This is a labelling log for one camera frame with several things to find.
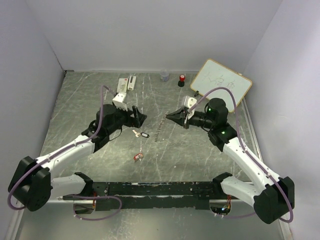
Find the key with red tag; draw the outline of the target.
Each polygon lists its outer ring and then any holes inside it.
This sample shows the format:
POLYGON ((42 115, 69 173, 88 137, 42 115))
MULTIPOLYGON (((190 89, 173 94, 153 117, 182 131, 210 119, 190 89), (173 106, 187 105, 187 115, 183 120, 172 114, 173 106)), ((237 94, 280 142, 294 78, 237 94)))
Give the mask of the key with red tag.
POLYGON ((141 161, 144 158, 144 155, 140 152, 133 157, 134 162, 141 161))

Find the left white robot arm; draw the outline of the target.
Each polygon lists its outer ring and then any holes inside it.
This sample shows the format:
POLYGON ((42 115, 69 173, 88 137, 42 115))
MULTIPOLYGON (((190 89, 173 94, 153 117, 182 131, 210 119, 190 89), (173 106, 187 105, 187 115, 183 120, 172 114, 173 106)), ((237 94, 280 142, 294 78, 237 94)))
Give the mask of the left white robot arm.
POLYGON ((20 160, 8 186, 7 204, 13 209, 12 198, 31 212, 42 208, 49 199, 75 195, 83 200, 93 196, 93 180, 81 172, 58 177, 66 165, 88 157, 112 141, 111 134, 123 127, 139 129, 147 115, 136 106, 122 110, 113 104, 104 104, 88 128, 75 140, 35 159, 26 156, 20 160))

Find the metal disc with keyrings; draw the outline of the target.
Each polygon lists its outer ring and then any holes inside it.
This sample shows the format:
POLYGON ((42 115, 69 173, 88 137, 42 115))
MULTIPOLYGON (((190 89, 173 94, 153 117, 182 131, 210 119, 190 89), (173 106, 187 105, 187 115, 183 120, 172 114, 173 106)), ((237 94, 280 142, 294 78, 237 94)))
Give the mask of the metal disc with keyrings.
POLYGON ((160 134, 160 132, 161 132, 162 126, 164 125, 164 123, 165 123, 165 121, 166 121, 166 119, 167 119, 167 115, 168 115, 168 114, 169 114, 168 111, 166 111, 166 112, 164 113, 164 115, 162 116, 162 118, 161 118, 161 120, 160 120, 160 122, 159 122, 159 124, 158 124, 158 126, 157 126, 157 129, 156 129, 156 131, 155 131, 154 138, 153 138, 155 143, 158 141, 159 134, 160 134))

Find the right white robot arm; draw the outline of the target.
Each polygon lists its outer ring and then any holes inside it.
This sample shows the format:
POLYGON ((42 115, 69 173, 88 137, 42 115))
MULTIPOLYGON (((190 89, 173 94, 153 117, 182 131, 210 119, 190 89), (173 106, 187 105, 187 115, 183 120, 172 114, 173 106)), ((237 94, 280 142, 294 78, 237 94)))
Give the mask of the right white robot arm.
POLYGON ((169 113, 166 118, 188 129, 200 127, 207 132, 210 142, 232 158, 249 177, 251 184, 238 180, 230 173, 213 179, 212 193, 218 199, 226 195, 236 197, 253 207, 256 215, 266 224, 293 214, 295 184, 290 177, 282 178, 244 144, 240 133, 228 123, 228 109, 221 98, 211 99, 203 112, 193 108, 197 100, 184 98, 184 106, 169 113))

